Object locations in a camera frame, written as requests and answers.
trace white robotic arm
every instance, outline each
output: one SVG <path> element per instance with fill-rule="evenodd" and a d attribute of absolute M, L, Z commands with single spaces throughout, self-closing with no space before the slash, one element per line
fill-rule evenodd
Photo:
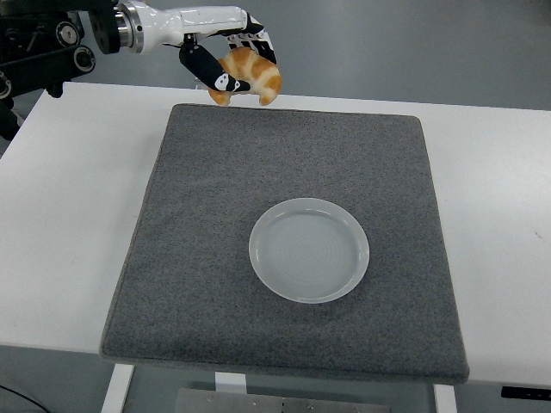
<path fill-rule="evenodd" d="M 248 46 L 276 62 L 264 27 L 239 7 L 158 10 L 143 2 L 128 1 L 118 4 L 117 9 L 121 46 L 139 54 L 147 54 L 160 45 L 180 47 L 182 64 L 212 89 L 245 91 L 250 85 L 227 75 L 218 61 L 198 45 L 209 36 L 224 35 L 231 48 Z"/>

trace toy croissant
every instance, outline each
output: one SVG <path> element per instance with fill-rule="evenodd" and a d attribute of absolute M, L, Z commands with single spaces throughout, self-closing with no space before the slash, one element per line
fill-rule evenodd
<path fill-rule="evenodd" d="M 262 106 L 269 105 L 282 89 L 282 76 L 277 66 L 259 56 L 249 47 L 242 46 L 232 50 L 222 59 L 218 59 L 226 73 L 251 85 L 251 90 L 241 92 L 208 89 L 208 94 L 220 106 L 230 104 L 232 95 L 259 95 Z"/>

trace cable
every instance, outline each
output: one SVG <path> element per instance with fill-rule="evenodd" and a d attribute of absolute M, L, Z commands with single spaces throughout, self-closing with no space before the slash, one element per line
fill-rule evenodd
<path fill-rule="evenodd" d="M 11 393 L 14 393 L 15 395 L 19 396 L 20 398 L 24 398 L 25 400 L 27 400 L 27 401 L 31 402 L 32 404 L 35 404 L 38 407 L 40 407 L 41 409 L 43 409 L 46 413 L 52 413 L 50 410 L 48 410 L 42 404 L 40 404 L 38 402 L 35 402 L 32 398 L 28 398 L 27 396 L 23 396 L 21 393 L 15 391 L 15 390 L 11 390 L 8 387 L 4 387 L 3 385 L 0 385 L 0 389 L 4 389 L 5 391 L 9 391 Z"/>

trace gray floor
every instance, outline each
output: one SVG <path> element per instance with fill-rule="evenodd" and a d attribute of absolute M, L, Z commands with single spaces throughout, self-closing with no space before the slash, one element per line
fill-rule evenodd
<path fill-rule="evenodd" d="M 159 9 L 209 4 L 237 4 L 266 26 L 284 94 L 551 110 L 551 0 L 150 1 Z M 97 67 L 76 81 L 195 87 L 177 49 L 104 56 L 86 16 L 84 23 L 84 44 L 95 51 Z M 226 53 L 222 39 L 204 45 L 216 56 Z M 39 95 L 20 96 L 16 108 L 27 114 Z M 0 139 L 0 157 L 6 147 Z M 0 385 L 57 413 L 99 411 L 111 370 L 90 354 L 0 347 Z M 137 368 L 126 411 L 172 412 L 178 388 L 212 389 L 213 382 L 212 374 Z M 433 409 L 430 388 L 422 385 L 262 377 L 249 383 L 264 394 L 391 400 L 393 411 Z M 458 386 L 460 413 L 551 412 L 550 402 L 503 400 L 499 389 Z M 38 411 L 24 406 L 0 392 L 0 411 Z"/>

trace metal bracket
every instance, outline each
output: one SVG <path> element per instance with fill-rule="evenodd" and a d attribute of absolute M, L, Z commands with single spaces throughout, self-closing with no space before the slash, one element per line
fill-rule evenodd
<path fill-rule="evenodd" d="M 115 364 L 109 388 L 103 400 L 102 413 L 122 413 L 133 373 L 134 366 Z"/>
<path fill-rule="evenodd" d="M 455 390 L 452 385 L 433 385 L 436 413 L 457 413 Z"/>
<path fill-rule="evenodd" d="M 180 389 L 175 413 L 390 413 L 387 406 Z"/>
<path fill-rule="evenodd" d="M 95 65 L 94 53 L 87 46 L 65 47 L 0 64 L 0 99 L 16 97 L 51 85 L 61 85 L 74 77 L 89 73 Z"/>

